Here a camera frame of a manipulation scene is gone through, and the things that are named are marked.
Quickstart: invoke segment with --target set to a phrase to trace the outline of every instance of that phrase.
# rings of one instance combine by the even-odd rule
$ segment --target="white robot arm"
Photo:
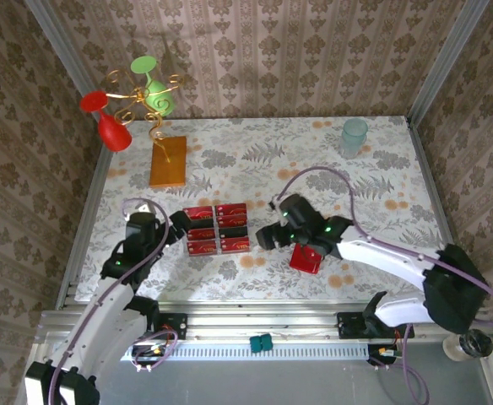
[[[272,202],[271,207],[281,218],[256,233],[263,249],[299,243],[314,249],[322,257],[330,255],[378,267],[417,288],[414,293],[398,297],[389,297],[386,292],[376,294],[363,312],[366,329],[370,331],[365,338],[379,338],[383,331],[399,325],[425,322],[435,322],[450,332],[465,333],[487,295],[464,278],[432,261],[422,260],[423,257],[434,258],[485,283],[458,246],[447,245],[443,250],[435,250],[378,237],[374,240],[350,219],[339,216],[325,219],[298,194],[292,194],[282,202]]]
[[[160,314],[157,301],[139,297],[136,291],[162,257],[161,251],[155,254],[162,240],[165,238],[164,245],[172,245],[190,229],[190,219],[182,211],[172,214],[170,220],[166,234],[153,213],[130,215],[125,240],[117,244],[104,264],[95,294],[73,330],[45,363],[34,362],[27,370],[24,382],[30,405],[98,405],[96,381],[137,339],[146,332],[156,332],[163,319],[169,319],[169,314],[165,318]],[[150,260],[121,281],[149,256]],[[186,314],[175,315],[187,319]],[[69,350],[74,337],[76,344]],[[63,357],[66,361],[60,365]],[[50,404],[48,393],[54,373],[58,378]]]

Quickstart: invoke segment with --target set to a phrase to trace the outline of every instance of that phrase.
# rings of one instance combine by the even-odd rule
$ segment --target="patterned wallpaper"
[[[493,286],[493,0],[419,130],[453,234]]]
[[[256,117],[407,114],[464,0],[51,3],[95,87],[151,54],[175,117]]]
[[[100,152],[78,101],[32,13],[0,0],[0,404],[55,303]]]

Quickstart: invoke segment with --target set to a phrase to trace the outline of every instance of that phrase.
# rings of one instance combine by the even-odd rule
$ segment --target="patterned tablecloth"
[[[409,130],[401,116],[365,117],[368,139],[352,160],[338,154],[338,136],[346,118],[271,118],[166,121],[169,136],[187,136],[187,185],[148,188],[152,143],[150,124],[129,127],[132,145],[113,156],[77,299],[88,300],[104,261],[124,238],[121,202],[146,197],[168,213],[184,207],[245,202],[249,253],[188,257],[183,243],[165,251],[139,294],[160,300],[340,299],[368,300],[377,291],[411,290],[411,284],[374,267],[324,260],[318,275],[288,266],[291,248],[262,251],[255,232],[277,217],[267,201],[298,170],[329,165],[342,170],[357,192],[357,216],[367,230],[418,246],[439,246],[442,239],[432,211]],[[342,181],[328,172],[312,172],[291,188],[324,215],[349,217]]]

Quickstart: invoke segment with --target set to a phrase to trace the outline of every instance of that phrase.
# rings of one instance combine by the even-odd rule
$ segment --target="white cable clip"
[[[156,211],[153,208],[153,206],[149,205],[146,202],[141,202],[134,209],[135,209],[135,211],[134,211],[135,213],[153,213],[154,215],[156,215]],[[130,215],[131,215],[130,213],[124,214],[125,221],[128,222],[128,220],[130,219]]]
[[[271,199],[271,203],[273,203],[274,210],[279,215],[280,226],[286,226],[286,224],[288,224],[288,219],[286,218],[286,215],[288,213],[283,213],[282,210],[280,210],[280,206],[279,206],[280,200],[277,199],[278,197],[279,197],[278,195],[274,196]]]

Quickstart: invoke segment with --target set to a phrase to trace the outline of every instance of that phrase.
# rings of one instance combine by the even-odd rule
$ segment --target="red box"
[[[239,204],[221,204],[216,206],[217,216],[223,215],[247,215],[247,205],[243,202]]]
[[[224,215],[222,217],[217,217],[217,223],[223,228],[230,228],[233,226],[245,226],[247,224],[247,216],[243,214]]]
[[[323,256],[315,250],[297,243],[291,255],[290,267],[305,273],[317,274],[322,260]]]
[[[188,240],[207,240],[215,237],[214,228],[190,229],[187,233]]]
[[[197,240],[187,242],[187,249],[190,256],[214,255],[216,254],[216,241]]]
[[[220,240],[222,252],[250,251],[250,241],[248,236],[244,238],[228,238]]]
[[[208,219],[213,218],[213,207],[210,205],[204,207],[190,207],[182,209],[187,213],[190,219]]]

